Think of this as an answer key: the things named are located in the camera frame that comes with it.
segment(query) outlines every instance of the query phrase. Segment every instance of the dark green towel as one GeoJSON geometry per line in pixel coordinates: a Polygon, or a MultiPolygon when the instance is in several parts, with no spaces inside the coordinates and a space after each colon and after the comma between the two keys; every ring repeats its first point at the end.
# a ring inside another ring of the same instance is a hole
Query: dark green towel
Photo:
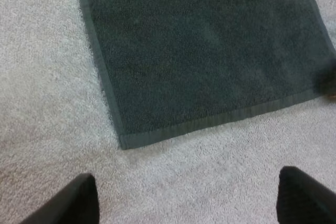
{"type": "Polygon", "coordinates": [[[80,0],[123,149],[317,96],[315,0],[80,0]]]}

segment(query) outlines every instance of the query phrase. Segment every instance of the beige carpet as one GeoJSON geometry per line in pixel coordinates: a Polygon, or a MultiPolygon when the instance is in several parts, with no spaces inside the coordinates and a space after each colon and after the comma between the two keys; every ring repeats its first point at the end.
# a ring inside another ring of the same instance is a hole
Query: beige carpet
{"type": "MultiPolygon", "coordinates": [[[[336,45],[336,0],[317,1],[336,45]]],[[[78,0],[0,0],[0,223],[83,172],[101,223],[277,223],[284,165],[336,190],[335,104],[121,151],[92,59],[78,0]]]]}

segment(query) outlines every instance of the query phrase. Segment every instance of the carpet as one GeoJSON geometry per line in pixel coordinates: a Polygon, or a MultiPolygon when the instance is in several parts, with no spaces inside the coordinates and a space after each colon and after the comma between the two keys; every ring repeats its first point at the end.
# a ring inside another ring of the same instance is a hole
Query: carpet
{"type": "MultiPolygon", "coordinates": [[[[336,45],[336,1],[317,3],[336,45]]],[[[336,191],[336,105],[323,99],[118,148],[79,0],[1,0],[0,115],[0,223],[81,173],[96,178],[101,224],[277,223],[283,166],[336,191]]]]}
{"type": "Polygon", "coordinates": [[[315,0],[80,0],[121,148],[317,97],[315,0]]]}

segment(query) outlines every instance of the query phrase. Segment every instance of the floor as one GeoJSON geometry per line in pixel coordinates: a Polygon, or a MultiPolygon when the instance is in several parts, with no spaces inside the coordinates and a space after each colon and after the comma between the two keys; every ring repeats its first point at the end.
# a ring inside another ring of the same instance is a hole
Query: floor
{"type": "MultiPolygon", "coordinates": [[[[336,0],[317,0],[336,46],[336,0]]],[[[0,1],[0,223],[79,173],[101,223],[277,223],[278,174],[336,191],[336,104],[316,99],[135,150],[118,149],[78,0],[0,1]]]]}

